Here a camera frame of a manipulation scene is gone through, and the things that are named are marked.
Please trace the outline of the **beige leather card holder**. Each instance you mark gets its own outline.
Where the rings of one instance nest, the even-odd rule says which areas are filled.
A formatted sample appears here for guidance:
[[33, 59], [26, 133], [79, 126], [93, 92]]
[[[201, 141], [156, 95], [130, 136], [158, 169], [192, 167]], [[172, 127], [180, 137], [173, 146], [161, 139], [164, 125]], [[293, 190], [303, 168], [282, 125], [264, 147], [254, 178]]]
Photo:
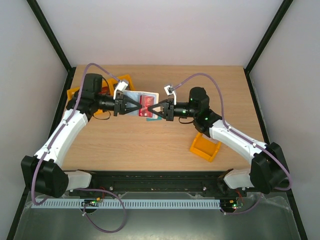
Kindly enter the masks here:
[[133, 100], [133, 102], [126, 104], [129, 109], [128, 115], [148, 119], [158, 118], [156, 114], [148, 110], [148, 107], [159, 103], [159, 93], [125, 90], [123, 94]]

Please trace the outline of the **teal green card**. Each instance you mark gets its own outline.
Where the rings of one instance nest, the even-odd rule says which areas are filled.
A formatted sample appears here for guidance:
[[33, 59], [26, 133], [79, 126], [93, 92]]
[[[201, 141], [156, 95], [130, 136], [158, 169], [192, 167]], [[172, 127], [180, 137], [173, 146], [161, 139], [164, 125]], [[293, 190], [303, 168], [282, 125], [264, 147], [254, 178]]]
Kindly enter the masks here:
[[147, 122], [160, 121], [160, 120], [162, 120], [162, 118], [160, 116], [157, 116], [156, 118], [147, 118], [146, 119]]

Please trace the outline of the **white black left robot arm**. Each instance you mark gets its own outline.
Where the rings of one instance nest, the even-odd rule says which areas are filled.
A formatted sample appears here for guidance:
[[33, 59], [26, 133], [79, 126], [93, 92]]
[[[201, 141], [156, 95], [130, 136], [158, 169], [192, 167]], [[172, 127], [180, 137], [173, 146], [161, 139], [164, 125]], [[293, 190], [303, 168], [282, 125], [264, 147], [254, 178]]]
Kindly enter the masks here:
[[87, 73], [81, 87], [73, 89], [63, 117], [47, 142], [34, 156], [25, 156], [21, 168], [26, 187], [34, 197], [36, 193], [54, 198], [67, 191], [88, 188], [92, 174], [86, 170], [63, 171], [66, 154], [80, 131], [96, 112], [125, 115], [142, 106], [126, 96], [132, 81], [125, 75], [106, 80], [101, 74]]

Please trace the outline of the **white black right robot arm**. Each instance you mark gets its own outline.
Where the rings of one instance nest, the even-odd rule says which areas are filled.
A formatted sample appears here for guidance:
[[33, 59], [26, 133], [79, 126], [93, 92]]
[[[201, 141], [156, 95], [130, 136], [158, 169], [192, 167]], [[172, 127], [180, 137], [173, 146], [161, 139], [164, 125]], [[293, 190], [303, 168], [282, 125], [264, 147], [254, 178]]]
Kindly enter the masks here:
[[192, 118], [199, 133], [225, 144], [247, 160], [248, 169], [231, 169], [222, 175], [222, 181], [218, 183], [222, 195], [229, 196], [238, 188], [255, 188], [263, 194], [286, 190], [280, 186], [289, 179], [281, 147], [275, 142], [258, 141], [227, 124], [222, 116], [210, 109], [210, 98], [204, 88], [192, 88], [187, 102], [168, 98], [147, 109], [166, 121], [173, 121], [175, 117]]

